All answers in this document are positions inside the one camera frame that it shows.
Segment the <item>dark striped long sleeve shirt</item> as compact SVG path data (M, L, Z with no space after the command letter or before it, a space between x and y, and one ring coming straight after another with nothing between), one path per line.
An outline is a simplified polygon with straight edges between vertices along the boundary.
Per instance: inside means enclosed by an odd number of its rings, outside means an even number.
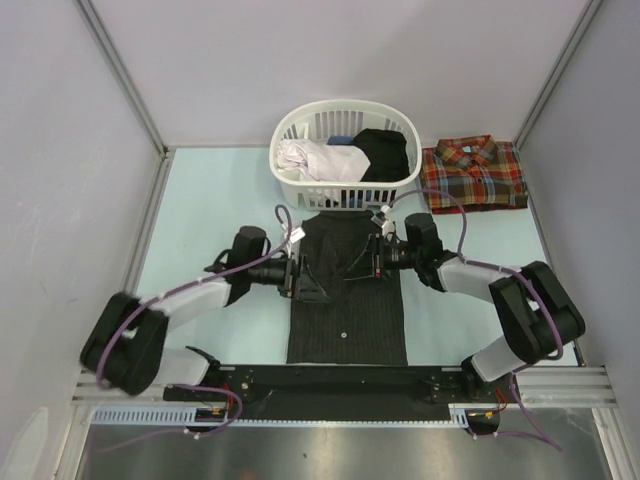
M370 211L323 211L302 222L300 254L329 297L293 301L289 364L408 364L400 276L346 280L344 275L379 228Z

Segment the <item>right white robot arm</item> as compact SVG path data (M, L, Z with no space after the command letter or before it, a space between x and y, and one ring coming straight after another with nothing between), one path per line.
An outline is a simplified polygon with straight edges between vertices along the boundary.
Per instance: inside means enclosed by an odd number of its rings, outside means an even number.
M347 268L346 280L381 279L393 271L412 270L428 288L494 306L502 336L461 364L461 388L469 399L486 400L496 391L497 380L561 356L566 344L585 334L583 316L546 263L516 269L468 259L444 248L428 213L405 218L404 240L384 213L375 214L373 222L378 230Z

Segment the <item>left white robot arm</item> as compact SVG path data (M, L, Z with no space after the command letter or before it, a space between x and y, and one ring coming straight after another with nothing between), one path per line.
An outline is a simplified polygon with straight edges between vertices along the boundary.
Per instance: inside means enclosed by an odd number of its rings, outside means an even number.
M255 284L273 286L291 301L328 302L300 251L304 236L300 227L287 230L283 247L267 252L266 232L243 226L232 246L205 268L204 276L148 300L127 292L112 295L81 350L81 365L99 384L129 396L158 382L185 384L202 400L214 397L221 387L221 376L214 370L217 360L193 346L166 347L167 334L232 305Z

